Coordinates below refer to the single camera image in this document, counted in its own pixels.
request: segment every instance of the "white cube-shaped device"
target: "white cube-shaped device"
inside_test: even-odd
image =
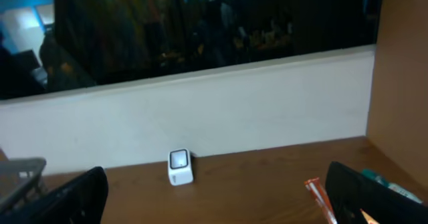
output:
[[[184,148],[169,153],[168,176],[173,186],[193,182],[192,163],[189,150]]]

